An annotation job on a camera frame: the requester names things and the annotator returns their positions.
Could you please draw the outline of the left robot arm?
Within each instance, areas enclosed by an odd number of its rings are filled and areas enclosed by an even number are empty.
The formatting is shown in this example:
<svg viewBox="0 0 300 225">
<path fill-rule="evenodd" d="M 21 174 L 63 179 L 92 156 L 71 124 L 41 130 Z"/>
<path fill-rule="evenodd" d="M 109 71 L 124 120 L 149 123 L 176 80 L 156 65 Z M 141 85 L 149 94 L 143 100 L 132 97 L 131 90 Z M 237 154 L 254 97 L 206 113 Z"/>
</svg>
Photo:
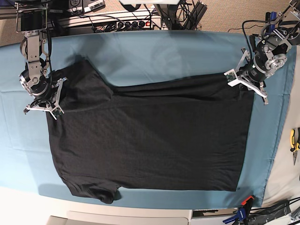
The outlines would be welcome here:
<svg viewBox="0 0 300 225">
<path fill-rule="evenodd" d="M 242 23 L 245 34 L 246 23 L 263 23 L 259 34 L 245 35 L 248 54 L 242 57 L 246 65 L 238 65 L 237 78 L 249 90 L 254 90 L 268 104 L 265 80 L 282 68 L 292 46 L 300 44 L 300 2 L 292 0 L 283 12 L 266 12 L 265 20 L 246 20 Z"/>
</svg>

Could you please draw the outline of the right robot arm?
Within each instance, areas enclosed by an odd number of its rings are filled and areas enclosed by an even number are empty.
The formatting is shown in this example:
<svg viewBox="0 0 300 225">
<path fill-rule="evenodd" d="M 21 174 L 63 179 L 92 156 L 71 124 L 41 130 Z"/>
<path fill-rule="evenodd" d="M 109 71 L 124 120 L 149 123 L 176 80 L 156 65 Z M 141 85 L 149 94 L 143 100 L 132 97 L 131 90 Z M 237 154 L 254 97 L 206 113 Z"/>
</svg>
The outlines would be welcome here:
<svg viewBox="0 0 300 225">
<path fill-rule="evenodd" d="M 28 94 L 34 97 L 24 113 L 43 111 L 57 119 L 64 114 L 60 95 L 67 78 L 52 79 L 48 4 L 47 0 L 16 1 L 16 31 L 24 35 L 20 52 L 25 58 L 25 70 L 19 75 L 19 81 Z"/>
</svg>

